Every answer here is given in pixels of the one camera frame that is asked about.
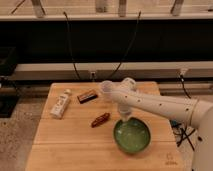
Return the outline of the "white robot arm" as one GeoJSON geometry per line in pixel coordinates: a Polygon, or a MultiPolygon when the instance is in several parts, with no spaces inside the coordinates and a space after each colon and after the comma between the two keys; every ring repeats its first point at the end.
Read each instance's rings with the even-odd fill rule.
{"type": "Polygon", "coordinates": [[[196,129],[198,136],[191,169],[213,171],[213,103],[140,93],[131,78],[124,79],[118,85],[109,82],[109,97],[118,104],[118,111],[124,119],[128,118],[134,107],[196,129]]]}

